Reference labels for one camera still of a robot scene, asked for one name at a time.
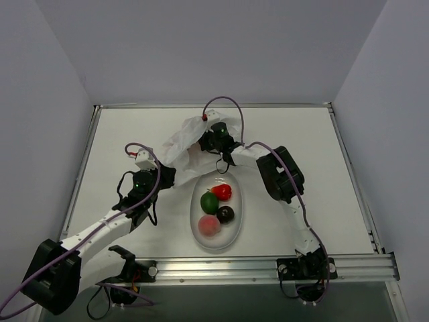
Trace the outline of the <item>white plastic bag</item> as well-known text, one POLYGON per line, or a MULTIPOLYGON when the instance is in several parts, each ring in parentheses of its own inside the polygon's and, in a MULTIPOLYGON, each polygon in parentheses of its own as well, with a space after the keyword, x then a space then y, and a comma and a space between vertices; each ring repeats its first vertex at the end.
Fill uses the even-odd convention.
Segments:
MULTIPOLYGON (((220 122, 225 122, 230 135, 241 140, 241 120, 219 113, 220 122)), ((174 186, 179 187, 216 170, 215 163, 218 156, 203 152, 198 143, 202 135, 207 132, 201 116, 185 119, 182 127, 161 146, 158 154, 159 161, 167 167, 175 168, 174 186)))

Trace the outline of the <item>pink fake fruit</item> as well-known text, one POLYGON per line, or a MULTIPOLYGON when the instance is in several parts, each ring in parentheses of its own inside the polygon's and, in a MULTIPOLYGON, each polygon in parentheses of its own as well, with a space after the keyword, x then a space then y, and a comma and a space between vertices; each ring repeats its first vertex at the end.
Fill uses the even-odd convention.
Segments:
POLYGON ((221 223, 214 215, 204 215, 198 221, 198 230, 205 237, 212 237, 221 230, 221 223))

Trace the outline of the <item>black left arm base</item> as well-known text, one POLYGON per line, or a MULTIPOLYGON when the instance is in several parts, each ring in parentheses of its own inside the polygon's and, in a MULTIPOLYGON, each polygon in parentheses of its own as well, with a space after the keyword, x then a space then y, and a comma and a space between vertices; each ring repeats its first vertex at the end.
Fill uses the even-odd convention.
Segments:
POLYGON ((120 272, 101 281, 112 305, 120 307, 152 307, 155 303, 140 293, 139 283, 156 281, 157 262, 138 262, 136 256, 125 248, 114 245, 108 248, 108 255, 116 254, 120 259, 120 272))

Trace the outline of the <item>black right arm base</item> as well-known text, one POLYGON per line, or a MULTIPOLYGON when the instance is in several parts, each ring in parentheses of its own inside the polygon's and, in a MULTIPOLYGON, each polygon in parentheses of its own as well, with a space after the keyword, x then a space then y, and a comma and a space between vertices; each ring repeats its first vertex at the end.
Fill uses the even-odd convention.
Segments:
POLYGON ((287 299, 301 300, 304 305, 316 306, 326 296, 330 282, 339 277, 334 259, 322 250, 297 258, 278 258, 276 264, 282 294, 287 299), (294 294, 286 292, 287 281, 296 282, 294 294))

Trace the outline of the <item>dark purple fake plum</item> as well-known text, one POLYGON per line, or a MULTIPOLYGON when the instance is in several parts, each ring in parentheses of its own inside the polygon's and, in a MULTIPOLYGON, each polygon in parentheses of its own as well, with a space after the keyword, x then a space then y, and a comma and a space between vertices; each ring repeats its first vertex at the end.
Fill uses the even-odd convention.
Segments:
POLYGON ((218 209, 216 217, 220 224, 225 225, 234 220, 235 212, 230 206, 222 206, 218 209))

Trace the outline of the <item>green fake lime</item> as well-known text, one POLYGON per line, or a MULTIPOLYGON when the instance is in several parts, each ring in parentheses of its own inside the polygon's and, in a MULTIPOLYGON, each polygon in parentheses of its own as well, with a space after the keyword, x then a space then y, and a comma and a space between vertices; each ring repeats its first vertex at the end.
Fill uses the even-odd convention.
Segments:
POLYGON ((200 198, 200 207, 204 213, 215 215, 219 209, 219 200, 214 193, 206 192, 200 198))

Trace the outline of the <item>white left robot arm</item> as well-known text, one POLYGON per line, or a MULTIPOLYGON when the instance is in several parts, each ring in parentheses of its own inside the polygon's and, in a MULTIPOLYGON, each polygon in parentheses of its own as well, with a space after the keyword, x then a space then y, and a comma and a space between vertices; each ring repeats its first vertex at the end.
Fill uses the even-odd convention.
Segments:
POLYGON ((164 165, 132 172, 126 196, 95 224, 61 241, 42 242, 24 276, 22 293, 59 315, 78 294, 97 283, 130 283, 146 270, 135 255, 115 244, 149 217, 158 193, 174 186, 176 169, 164 165))

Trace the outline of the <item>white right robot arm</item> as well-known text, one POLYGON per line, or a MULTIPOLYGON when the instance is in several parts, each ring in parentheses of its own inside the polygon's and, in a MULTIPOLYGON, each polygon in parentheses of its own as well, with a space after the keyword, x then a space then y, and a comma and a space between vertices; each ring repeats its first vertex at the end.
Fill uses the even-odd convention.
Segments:
POLYGON ((328 263, 321 238, 309 224, 304 194, 304 175, 286 147, 270 148, 263 142, 239 143, 227 126, 218 122, 198 140, 200 149, 215 152, 229 166, 257 169, 268 195, 279 202, 291 228, 298 269, 307 277, 314 276, 328 263))

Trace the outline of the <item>red fake fruit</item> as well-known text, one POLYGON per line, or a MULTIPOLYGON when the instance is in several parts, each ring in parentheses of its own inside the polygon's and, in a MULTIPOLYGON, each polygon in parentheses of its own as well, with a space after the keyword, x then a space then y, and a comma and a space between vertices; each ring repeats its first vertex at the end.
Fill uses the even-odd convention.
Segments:
POLYGON ((210 189, 210 192, 213 193, 219 201, 228 201, 233 194, 233 190, 228 184, 214 186, 210 189))

